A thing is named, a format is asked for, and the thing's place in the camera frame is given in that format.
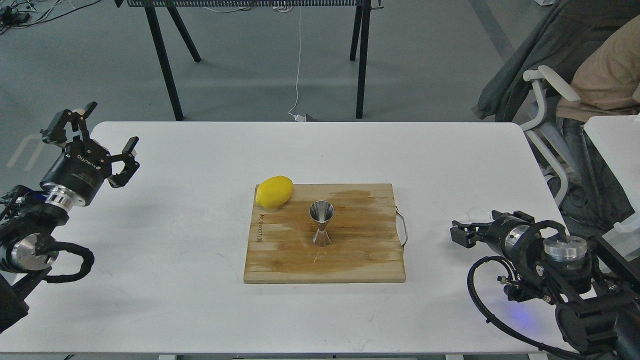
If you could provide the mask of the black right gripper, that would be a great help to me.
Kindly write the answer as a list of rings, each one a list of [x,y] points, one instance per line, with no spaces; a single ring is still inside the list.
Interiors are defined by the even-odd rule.
[[[482,242],[496,254],[512,260],[516,243],[531,223],[535,223],[535,218],[521,210],[512,213],[492,210],[491,217],[492,222],[462,223],[454,219],[450,228],[451,239],[467,249]]]

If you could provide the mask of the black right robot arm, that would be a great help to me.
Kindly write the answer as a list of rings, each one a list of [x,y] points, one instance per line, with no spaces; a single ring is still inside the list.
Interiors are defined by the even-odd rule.
[[[603,237],[569,235],[563,224],[535,221],[515,212],[492,212],[487,223],[453,221],[450,236],[464,248],[487,244],[494,256],[477,260],[467,274],[475,307],[510,337],[568,360],[594,360],[612,354],[617,360],[639,358],[639,271]],[[482,302],[474,284],[478,267],[495,261],[506,270],[498,276],[510,301],[540,299],[555,306],[562,338],[573,351],[535,341],[502,322]]]

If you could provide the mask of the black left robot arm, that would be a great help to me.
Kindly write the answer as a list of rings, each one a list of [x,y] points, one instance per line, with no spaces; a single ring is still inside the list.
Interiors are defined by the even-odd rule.
[[[83,109],[58,112],[41,130],[42,142],[60,147],[61,154],[43,176],[40,190],[19,184],[1,198],[0,267],[23,274],[12,285],[1,280],[2,331],[28,314],[25,299],[41,281],[70,283],[90,273],[94,254],[55,240],[53,231],[67,223],[73,207],[87,207],[104,182],[121,188],[140,167],[134,150],[138,137],[131,137],[117,154],[91,139],[86,120],[97,106],[93,101]]]

